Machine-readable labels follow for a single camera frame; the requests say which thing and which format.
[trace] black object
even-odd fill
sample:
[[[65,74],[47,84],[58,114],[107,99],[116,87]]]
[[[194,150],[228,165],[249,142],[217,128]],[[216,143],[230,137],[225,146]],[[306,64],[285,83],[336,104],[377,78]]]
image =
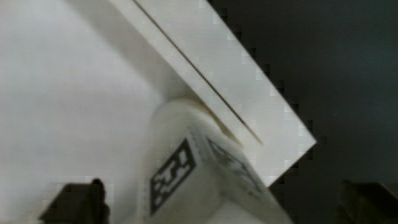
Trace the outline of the black object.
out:
[[[100,179],[91,184],[68,184],[42,215],[47,224],[107,224],[109,206]]]

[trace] white surface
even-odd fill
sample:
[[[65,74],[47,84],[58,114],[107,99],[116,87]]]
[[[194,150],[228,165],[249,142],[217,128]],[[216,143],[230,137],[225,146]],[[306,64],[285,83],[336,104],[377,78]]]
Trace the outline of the white surface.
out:
[[[106,1],[0,2],[0,223],[93,177],[132,214],[152,114],[185,92]]]
[[[143,35],[150,37],[150,32],[145,26],[141,28],[132,16],[137,11],[136,3],[127,0],[111,1]],[[246,146],[246,155],[269,186],[313,146],[313,136],[209,2],[205,0],[137,0],[137,2],[169,37],[168,39],[157,36],[157,41],[150,43]],[[244,122],[235,117],[205,80]]]

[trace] dark background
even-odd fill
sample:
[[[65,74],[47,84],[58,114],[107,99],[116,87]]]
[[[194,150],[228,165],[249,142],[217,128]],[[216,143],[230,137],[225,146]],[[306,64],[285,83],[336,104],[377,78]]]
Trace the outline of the dark background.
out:
[[[398,182],[398,1],[210,3],[319,139],[273,191],[335,223],[342,180]]]

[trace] black and white pattern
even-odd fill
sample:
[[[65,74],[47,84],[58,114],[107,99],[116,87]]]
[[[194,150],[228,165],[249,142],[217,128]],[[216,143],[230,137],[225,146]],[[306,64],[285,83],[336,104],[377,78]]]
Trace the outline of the black and white pattern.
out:
[[[196,169],[196,157],[189,140],[185,139],[177,152],[173,153],[166,164],[162,165],[150,183],[152,195],[152,215],[159,211],[173,193]]]
[[[217,164],[233,172],[237,177],[244,180],[249,187],[262,193],[262,188],[249,172],[248,166],[233,154],[221,148],[216,142],[209,139],[210,148],[217,159]]]

